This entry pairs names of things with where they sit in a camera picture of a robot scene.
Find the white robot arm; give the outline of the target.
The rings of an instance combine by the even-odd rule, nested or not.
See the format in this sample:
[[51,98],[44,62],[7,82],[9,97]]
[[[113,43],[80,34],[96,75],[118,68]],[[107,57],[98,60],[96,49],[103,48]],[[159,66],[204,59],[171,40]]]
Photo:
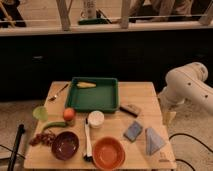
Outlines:
[[173,108],[186,99],[213,115],[213,88],[205,84],[207,78],[207,67],[200,62],[174,68],[166,74],[166,86],[158,94],[164,125],[174,119]]

